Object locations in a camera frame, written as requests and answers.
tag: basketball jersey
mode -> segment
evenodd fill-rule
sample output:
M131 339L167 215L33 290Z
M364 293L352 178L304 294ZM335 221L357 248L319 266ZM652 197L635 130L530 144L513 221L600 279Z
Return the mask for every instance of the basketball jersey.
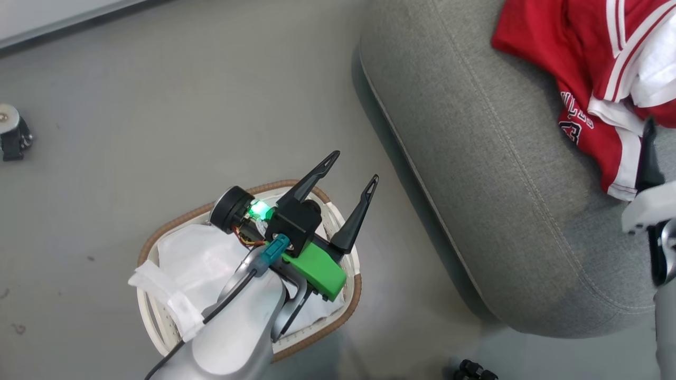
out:
M639 57L670 20L676 0L507 0L493 36L496 49L554 75L564 103L559 127L594 158L602 189L619 199L636 194L643 133L637 114L661 113L665 126L663 120L676 119L673 102L638 109L631 99Z

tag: sofa cushion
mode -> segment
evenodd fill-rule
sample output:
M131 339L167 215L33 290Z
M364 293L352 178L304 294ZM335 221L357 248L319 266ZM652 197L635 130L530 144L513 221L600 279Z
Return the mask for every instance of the sofa cushion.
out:
M653 315L645 237L557 127L553 79L491 48L502 0L376 0L360 53L411 167L489 309L590 337ZM658 155L676 176L676 135Z

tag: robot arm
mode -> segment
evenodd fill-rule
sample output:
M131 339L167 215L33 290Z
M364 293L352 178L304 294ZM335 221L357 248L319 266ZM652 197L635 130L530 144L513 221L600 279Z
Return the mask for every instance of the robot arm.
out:
M335 163L334 151L270 208L235 186L216 201L209 221L234 233L251 251L206 308L204 327L180 341L146 380L254 380L272 360L272 343L291 326L312 293L333 302L347 275L339 263L352 251L378 184L374 175L360 203L330 241L315 233L321 209L306 199ZM289 297L282 280L297 287Z
M644 131L638 194L622 213L622 230L648 234L655 295L657 361L662 380L676 379L676 181L665 183L654 150L653 120Z

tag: sofa seam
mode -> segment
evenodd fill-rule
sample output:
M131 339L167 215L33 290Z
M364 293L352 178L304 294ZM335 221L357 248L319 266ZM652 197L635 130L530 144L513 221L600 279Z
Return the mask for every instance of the sofa seam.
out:
M553 216L551 215L551 210L547 206L546 202L542 198L541 193L539 192L539 189L537 186L535 186L535 183L533 182L533 179L530 177L530 174L528 173L528 170L525 168L523 163L521 162L521 157L519 156L518 152L514 148L514 145L512 143L511 138L509 135L506 133L504 126L502 125L502 122L500 121L500 118L498 117L498 113L496 112L495 108L493 107L492 103L488 99L488 96L486 96L485 91L483 90L483 87L479 84L479 81L477 80L477 74L471 67L471 65L468 64L467 58L465 54L458 48L458 44L453 36L453 34L448 30L446 27L445 22L443 21L441 17L441 13L439 12L439 9L437 7L437 4L434 0L431 1L432 6L434 7L434 13L437 16L437 21L439 22L439 25L441 26L442 30L446 34L446 37L448 38L450 42L450 47L458 54L460 59L462 60L462 66L465 68L465 70L469 71L470 74L470 83L472 84L473 90L475 92L475 95L477 95L479 98L483 100L483 103L485 106L488 107L490 114L491 114L491 119L493 119L493 122L491 123L491 126L493 127L494 131L497 132L498 136L501 137L502 143L507 148L508 152L510 153L510 161L512 162L512 165L516 168L516 171L518 172L518 176L524 186L526 187L526 190L528 191L529 196L533 200L533 203L535 204L536 208L538 209L538 214L540 214L540 217L542 220L547 224L548 229L550 230L550 233L552 234L554 240L556 241L556 244L559 246L559 249L561 252L566 256L569 265L573 269L573 272L575 272L576 276L578 279L581 280L581 282L584 285L584 288L587 289L587 292L592 294L593 297L595 297L597 300L601 301L602 303L605 304L610 304L611 306L614 306L615 308L627 308L627 309L641 309L645 310L643 312L626 312L626 310L619 310L619 312L622 312L623 314L643 314L650 312L652 309L654 309L654 306L628 306L628 305L623 305L612 298L608 297L603 291L601 291L596 284L589 278L589 275L586 273L584 268L582 267L580 261L575 257L573 254L573 249L568 243L566 237L563 235L562 231L560 230L560 227L558 226L558 223L556 220L554 220ZM571 259L577 263L577 266L579 267L579 270L575 268L574 263L571 262Z

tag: laundry basket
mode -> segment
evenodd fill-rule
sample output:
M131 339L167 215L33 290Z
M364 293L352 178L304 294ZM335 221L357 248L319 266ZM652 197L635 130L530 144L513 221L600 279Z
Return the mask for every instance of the laundry basket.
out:
M294 186L296 182L293 180L279 181L254 187L247 191L255 195L257 199L265 201L280 197ZM324 191L321 191L319 188L315 187L309 198L320 205L322 225L330 239L345 223L343 216L331 203L331 200ZM158 242L160 239L190 224L207 224L209 212L213 205L204 205L160 227L145 242L139 254L138 265L142 265L146 260L159 265ZM362 291L362 277L359 273L359 257L357 256L356 247L352 248L351 254L343 257L340 265L347 274L347 281L343 287L344 305L328 317L317 320L299 331L282 336L281 339L272 345L272 351L274 352L273 362L286 358L327 336L345 323L357 308ZM137 288L137 297L141 318L143 319L148 336L150 336L150 340L152 340L155 348L162 355L168 354L181 339L176 324L167 310L145 291Z

